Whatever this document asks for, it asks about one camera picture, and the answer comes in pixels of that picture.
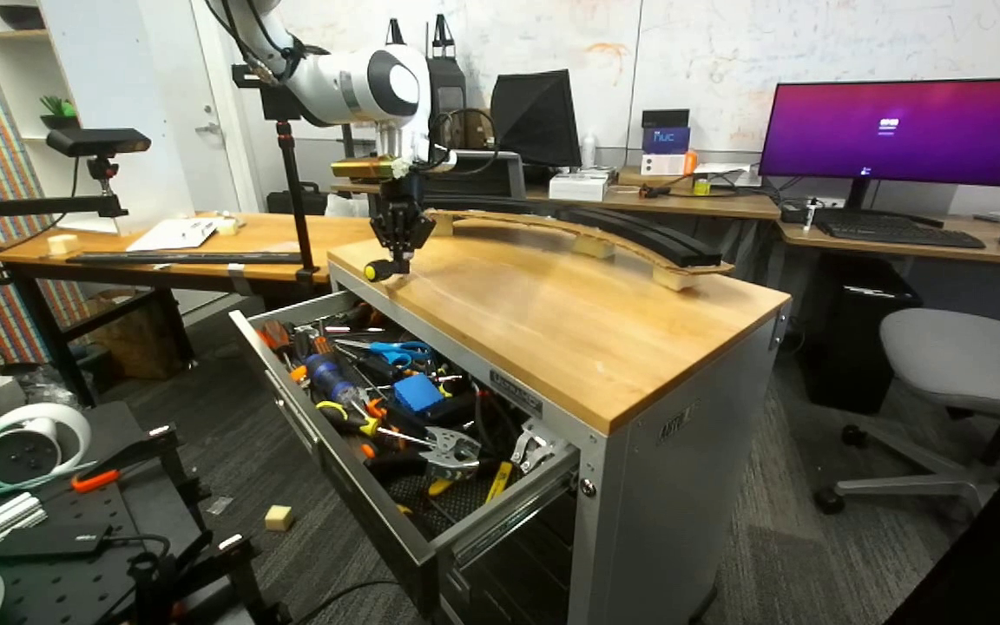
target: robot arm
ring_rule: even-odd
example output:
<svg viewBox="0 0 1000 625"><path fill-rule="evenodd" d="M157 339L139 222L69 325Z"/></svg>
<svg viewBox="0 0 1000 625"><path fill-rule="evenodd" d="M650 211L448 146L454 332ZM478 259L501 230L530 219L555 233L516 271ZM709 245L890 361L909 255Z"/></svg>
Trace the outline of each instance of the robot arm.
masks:
<svg viewBox="0 0 1000 625"><path fill-rule="evenodd" d="M428 164L429 73L405 44L368 57L318 57L277 17L282 0L207 0L220 25L267 82L282 82L311 124L368 121L377 130L377 153Z"/></svg>

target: trash bin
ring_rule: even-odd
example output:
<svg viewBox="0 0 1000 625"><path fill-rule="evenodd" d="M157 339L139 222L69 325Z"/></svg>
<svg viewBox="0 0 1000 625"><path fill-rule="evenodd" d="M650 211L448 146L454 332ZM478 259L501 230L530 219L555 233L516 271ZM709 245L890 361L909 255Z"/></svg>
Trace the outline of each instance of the trash bin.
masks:
<svg viewBox="0 0 1000 625"><path fill-rule="evenodd" d="M879 325L921 304L916 293L875 258L819 258L802 300L802 378L813 404L879 414L891 369Z"/></svg>

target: floor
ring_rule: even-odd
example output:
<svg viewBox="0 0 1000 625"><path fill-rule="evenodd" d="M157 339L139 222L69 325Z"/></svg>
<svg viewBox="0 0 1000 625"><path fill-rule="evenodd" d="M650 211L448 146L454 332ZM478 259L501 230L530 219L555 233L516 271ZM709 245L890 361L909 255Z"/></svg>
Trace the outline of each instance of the floor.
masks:
<svg viewBox="0 0 1000 625"><path fill-rule="evenodd" d="M244 355L226 317L189 325L196 363L166 381L125 381L104 404L129 404L145 428L173 422L184 459L200 471L214 538L246 533L269 599L297 620L419 620L390 569L336 499L326 474L277 417L260 371ZM813 405L802 392L796 352L774 369L761 434L735 491L735 521L717 594L703 625L872 625L916 587L931 562L966 528L968 513L931 499L851 499L845 513L819 513L813 487L835 474L902 471L880 449L840 445L856 414ZM976 450L983 432L945 428L945 417L891 390L880 417L945 450ZM269 505L295 507L284 533L264 531Z"/></svg>

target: open drawer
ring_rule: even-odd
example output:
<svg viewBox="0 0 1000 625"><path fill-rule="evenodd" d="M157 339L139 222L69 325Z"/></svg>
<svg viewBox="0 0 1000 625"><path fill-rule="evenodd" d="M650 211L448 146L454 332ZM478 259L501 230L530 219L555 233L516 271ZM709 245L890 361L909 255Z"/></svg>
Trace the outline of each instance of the open drawer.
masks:
<svg viewBox="0 0 1000 625"><path fill-rule="evenodd" d="M576 471L576 449L553 437L553 450L546 454L546 462L529 471L515 469L515 479L503 493L485 498L493 491L493 474L501 471L501 459L493 459L496 469L481 465L472 479L454 479L448 493L424 498L417 510L402 507L402 493L395 493L390 471L376 471L372 459L358 454L358 437L349 437L345 422L336 422L333 414L324 411L311 390L292 381L289 361L282 358L277 342L264 339L264 329L314 325L318 319L348 317L358 304L360 303L353 295L333 293L289 308L269 308L264 317L231 311L231 322L244 332L258 369L264 369L264 378L269 381L282 417L292 422L295 437L324 462L345 505L360 521L360 528L368 531L390 569L399 575L399 587L408 594L419 614L438 618L439 596L448 596L445 608L454 604L457 610L457 604L467 596L467 569L485 562L493 552L503 552L503 543L509 543L542 510L553 510L542 516L553 516L553 525L569 525L571 531L571 507L569 521L555 521L555 510L566 510L566 499L571 499L569 483ZM490 421L493 414L481 414L478 404L472 404L472 411L476 428L490 428L481 421ZM509 404L503 404L503 421L516 421L516 432L542 432L535 417L520 414Z"/></svg>

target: keyboard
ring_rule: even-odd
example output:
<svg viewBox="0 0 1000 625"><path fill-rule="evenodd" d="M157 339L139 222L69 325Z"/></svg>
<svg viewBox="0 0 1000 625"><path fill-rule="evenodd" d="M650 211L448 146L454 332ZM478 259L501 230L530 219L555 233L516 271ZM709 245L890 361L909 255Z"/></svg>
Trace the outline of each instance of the keyboard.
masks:
<svg viewBox="0 0 1000 625"><path fill-rule="evenodd" d="M905 245L959 245L959 250L986 250L983 241L941 230L931 222L916 222L905 214L875 214L875 211L816 211L816 230L835 241L872 241L872 242L905 242Z"/></svg>

